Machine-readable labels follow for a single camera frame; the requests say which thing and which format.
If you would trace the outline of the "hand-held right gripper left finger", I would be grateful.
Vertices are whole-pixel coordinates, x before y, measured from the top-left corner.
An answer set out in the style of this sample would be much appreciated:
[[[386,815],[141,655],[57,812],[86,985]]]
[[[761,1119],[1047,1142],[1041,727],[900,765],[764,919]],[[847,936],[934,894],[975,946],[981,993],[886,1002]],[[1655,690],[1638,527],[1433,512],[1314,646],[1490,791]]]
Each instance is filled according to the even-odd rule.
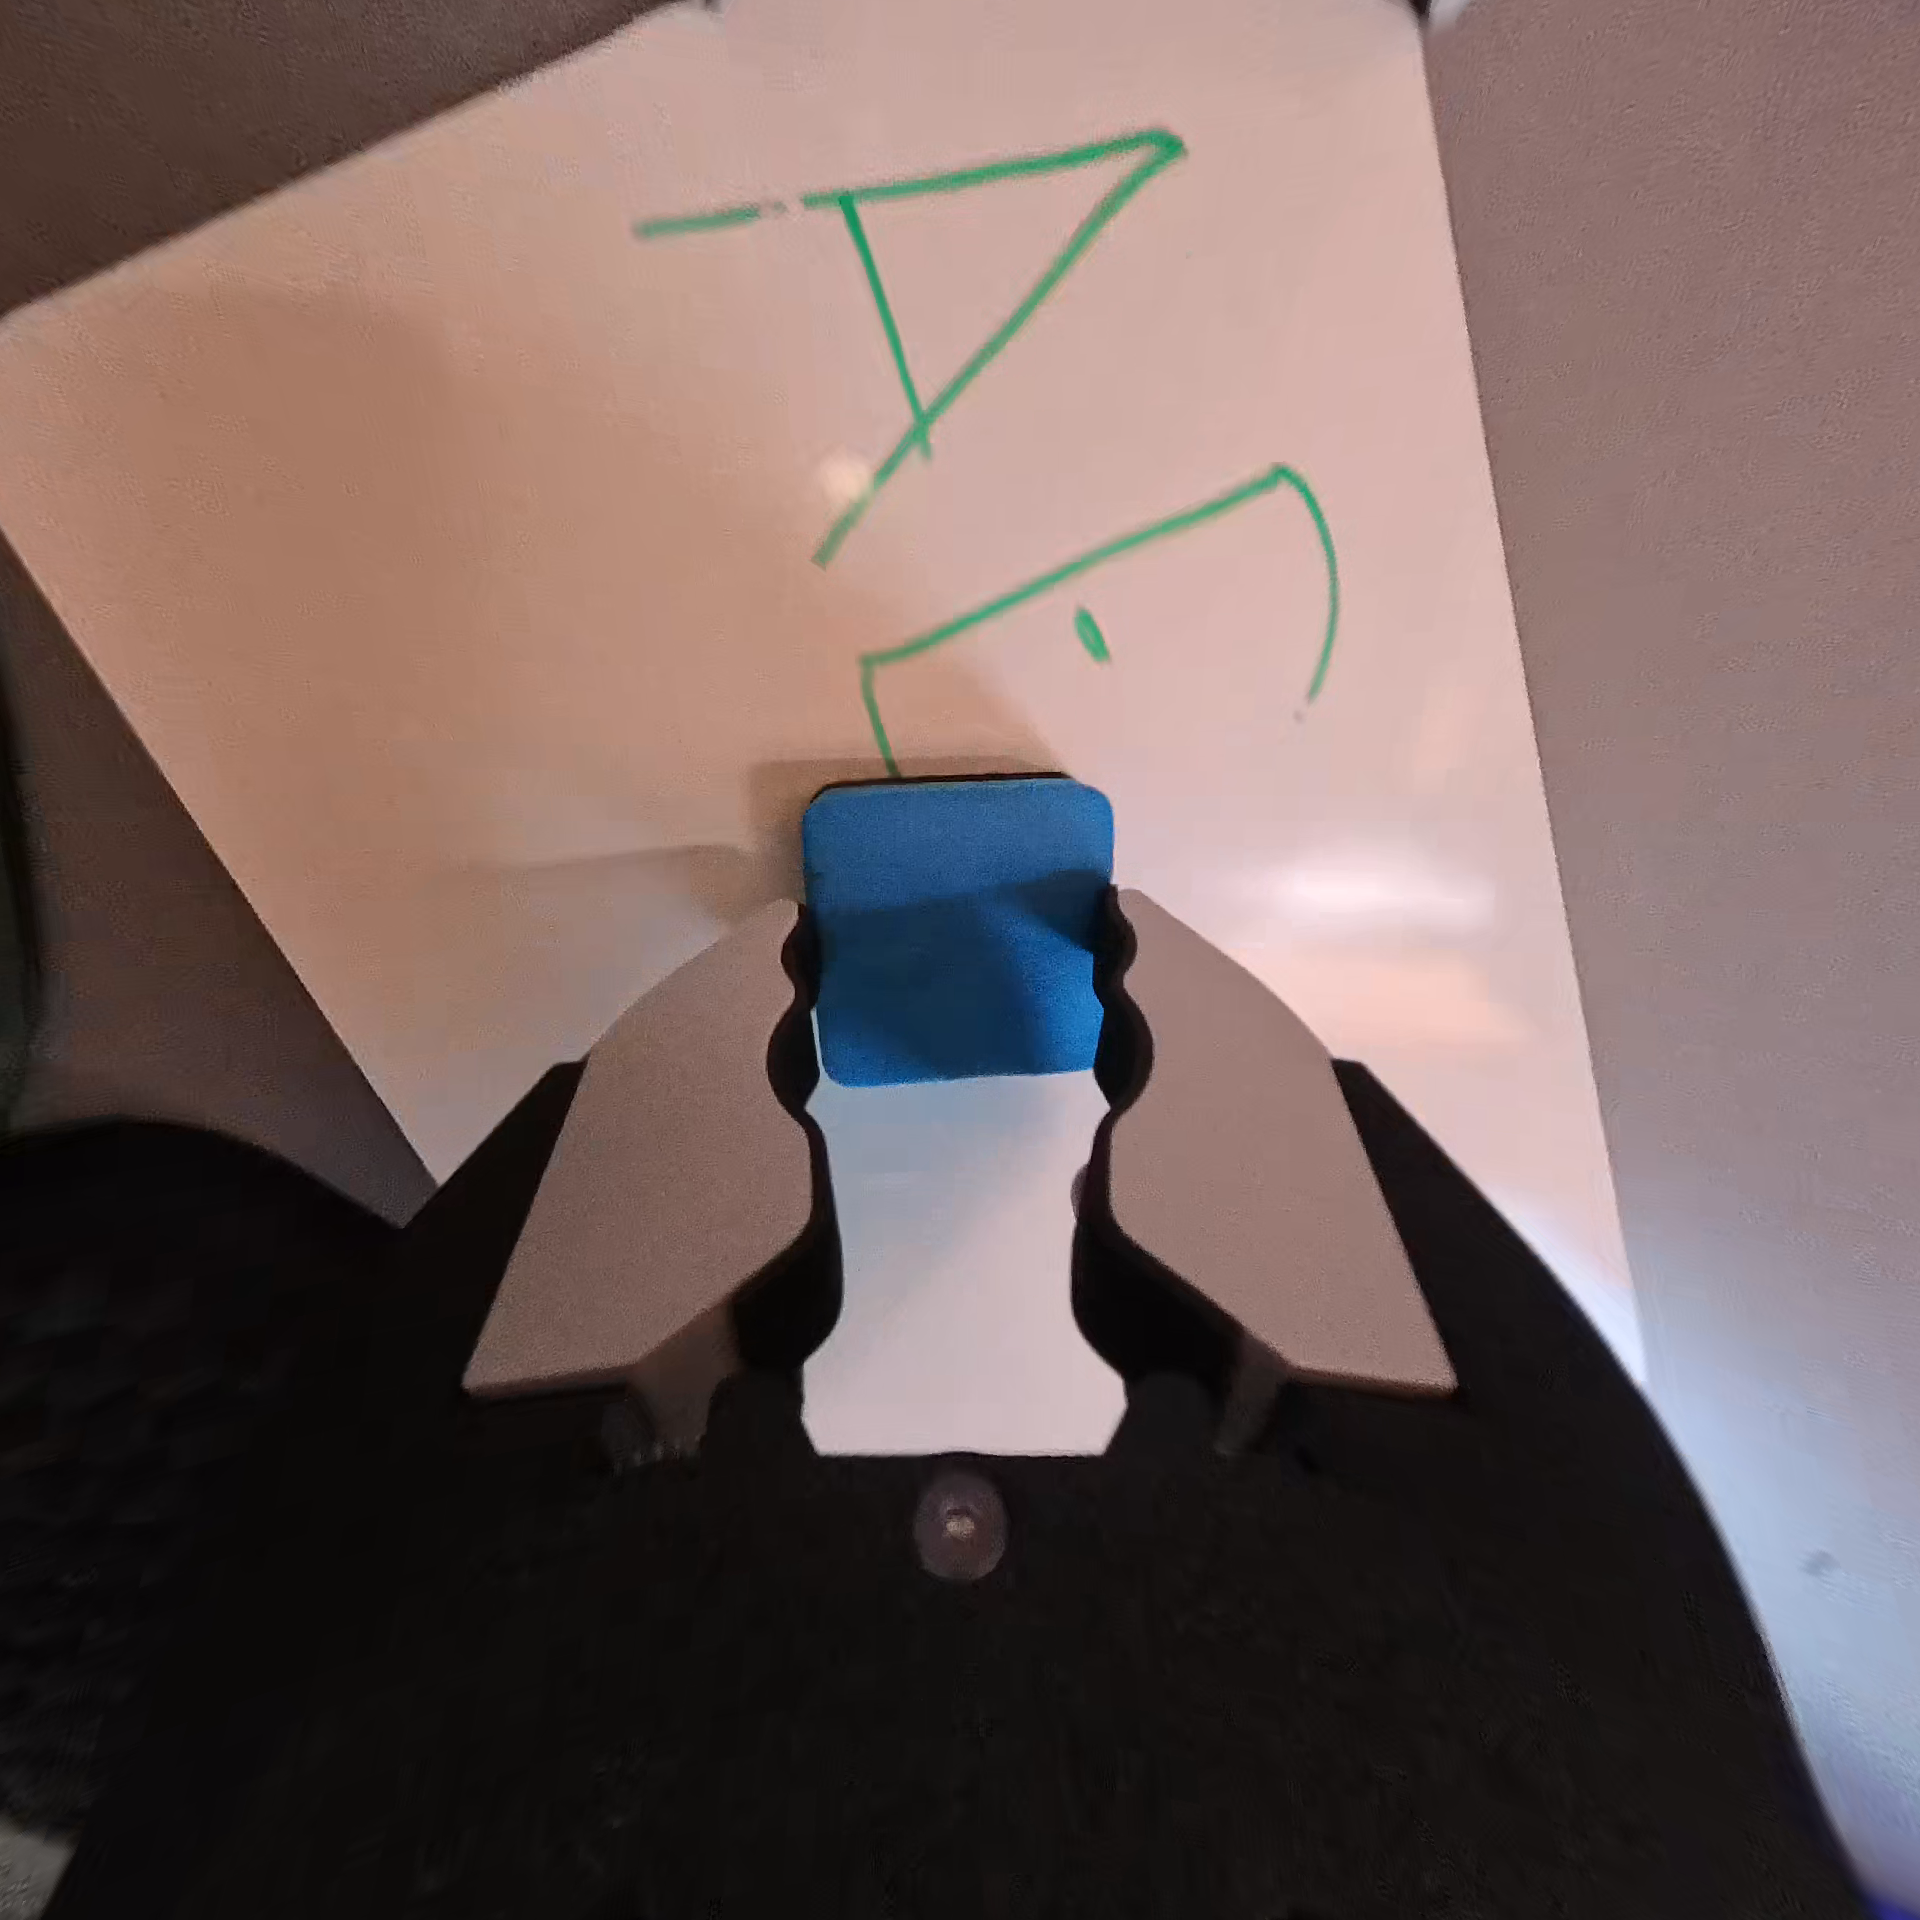
[[[742,1374],[796,1383],[843,1308],[803,910],[761,910],[589,1048],[465,1370],[478,1400],[614,1390],[659,1450]]]

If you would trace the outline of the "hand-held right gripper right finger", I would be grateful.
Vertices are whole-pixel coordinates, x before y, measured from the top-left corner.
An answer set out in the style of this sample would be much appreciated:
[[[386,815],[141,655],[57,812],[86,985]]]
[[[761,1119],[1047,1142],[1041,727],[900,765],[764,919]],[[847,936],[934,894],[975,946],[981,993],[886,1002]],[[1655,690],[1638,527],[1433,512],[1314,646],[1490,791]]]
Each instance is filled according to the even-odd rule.
[[[1326,1044],[1148,894],[1094,952],[1107,1110],[1075,1193],[1073,1316],[1205,1447],[1254,1444],[1293,1386],[1449,1400],[1455,1367]]]

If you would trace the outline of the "blue whiteboard eraser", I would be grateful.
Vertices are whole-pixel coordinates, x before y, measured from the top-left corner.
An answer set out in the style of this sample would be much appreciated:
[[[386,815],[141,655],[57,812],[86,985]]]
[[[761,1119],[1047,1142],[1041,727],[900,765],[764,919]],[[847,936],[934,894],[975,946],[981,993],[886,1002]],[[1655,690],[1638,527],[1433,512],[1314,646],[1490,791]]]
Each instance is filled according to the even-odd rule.
[[[838,1088],[1089,1071],[1110,800],[1065,775],[822,785],[799,820]]]

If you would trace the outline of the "white whiteboard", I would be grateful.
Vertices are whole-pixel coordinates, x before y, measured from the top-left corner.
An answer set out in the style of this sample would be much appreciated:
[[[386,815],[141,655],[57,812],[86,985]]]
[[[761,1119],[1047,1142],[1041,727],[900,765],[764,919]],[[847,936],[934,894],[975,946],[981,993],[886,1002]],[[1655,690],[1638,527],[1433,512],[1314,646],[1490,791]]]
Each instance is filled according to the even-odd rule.
[[[5,533],[438,1177],[822,785],[1060,775],[1332,1058],[1458,1381],[1335,1402],[1505,1336],[1621,1455],[1463,308],[1406,5],[671,7],[10,320]],[[807,1108],[843,1308],[700,1448],[1103,1448],[1094,1068]]]

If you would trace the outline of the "black textured wrist pad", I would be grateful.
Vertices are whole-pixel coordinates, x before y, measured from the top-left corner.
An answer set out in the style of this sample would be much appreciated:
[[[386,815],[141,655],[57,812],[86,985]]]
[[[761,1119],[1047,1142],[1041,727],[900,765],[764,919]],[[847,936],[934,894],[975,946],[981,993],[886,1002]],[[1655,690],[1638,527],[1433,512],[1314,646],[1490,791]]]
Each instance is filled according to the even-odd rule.
[[[86,1119],[2,1152],[2,1802],[81,1830],[193,1565],[398,1222],[274,1152]]]

